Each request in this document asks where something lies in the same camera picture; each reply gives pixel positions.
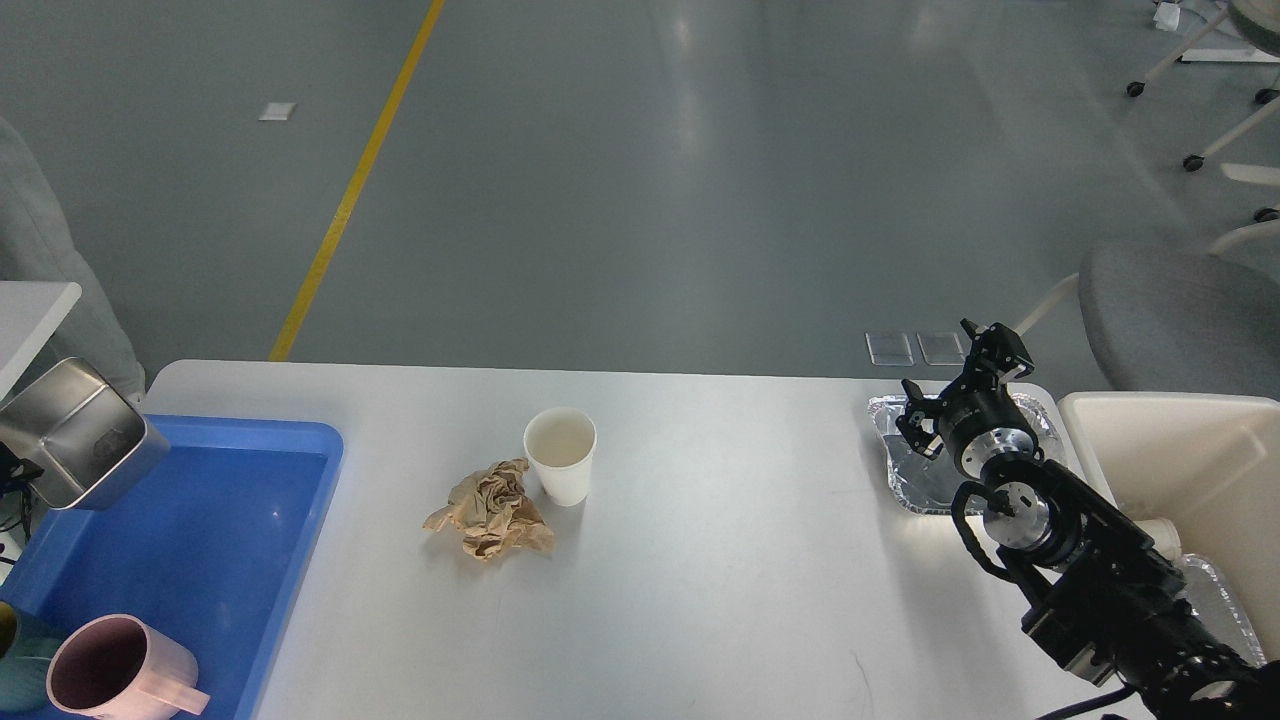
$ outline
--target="blue plastic tray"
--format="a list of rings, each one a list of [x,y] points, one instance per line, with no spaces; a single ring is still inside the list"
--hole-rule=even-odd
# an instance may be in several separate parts
[[[154,415],[169,455],[110,510],[50,512],[0,598],[68,632],[137,615],[187,647],[201,717],[248,720],[333,497],[329,425]],[[51,705],[19,717],[78,717]]]

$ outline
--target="mug handle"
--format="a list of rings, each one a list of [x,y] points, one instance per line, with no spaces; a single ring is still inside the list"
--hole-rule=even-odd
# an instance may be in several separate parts
[[[150,678],[150,682],[140,684],[138,692],[192,715],[200,715],[209,705],[209,694],[163,675],[155,675]]]

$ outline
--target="aluminum foil tray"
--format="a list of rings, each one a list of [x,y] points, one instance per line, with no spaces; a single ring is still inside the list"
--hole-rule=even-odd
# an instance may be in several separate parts
[[[1050,420],[1044,406],[1029,395],[1015,392],[1010,396],[1039,437],[1044,456],[1065,464],[1062,434]],[[906,445],[893,424],[905,406],[905,395],[873,397],[867,405],[867,413],[870,414],[872,421],[876,423],[876,430],[884,441],[888,457],[888,487],[902,507],[911,512],[950,515],[951,500],[956,495],[956,488],[968,478],[955,469],[951,455],[946,450],[937,460],[925,460],[923,455],[918,455]],[[969,506],[970,515],[980,512],[980,503],[975,502]]]
[[[1192,603],[1193,615],[1199,618],[1204,629],[1219,641],[1231,646],[1245,662],[1265,665],[1262,643],[1253,632],[1253,624],[1244,615],[1244,609],[1231,594],[1226,578],[1202,555],[1183,555],[1174,566],[1187,578],[1183,597]]]

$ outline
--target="gray floor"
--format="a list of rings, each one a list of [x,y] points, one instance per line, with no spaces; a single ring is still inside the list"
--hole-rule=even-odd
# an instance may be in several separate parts
[[[0,4],[0,115],[148,372],[266,357],[428,6]],[[1091,243],[1203,247],[1280,200],[1179,165],[1276,70],[1126,99],[1178,40],[1151,14],[451,0],[293,359],[947,378],[863,333],[1014,323]],[[1220,159],[1280,164],[1277,132]],[[1050,391],[1106,387],[1074,307],[1027,342]]]

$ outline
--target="crumpled paper bag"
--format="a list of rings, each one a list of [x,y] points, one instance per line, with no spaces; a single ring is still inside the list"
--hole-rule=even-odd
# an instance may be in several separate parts
[[[431,512],[422,527],[438,532],[452,520],[465,536],[462,550],[477,560],[493,560],[509,547],[552,552],[556,533],[520,483],[527,469],[529,460],[517,457],[471,473],[449,491],[449,505]]]

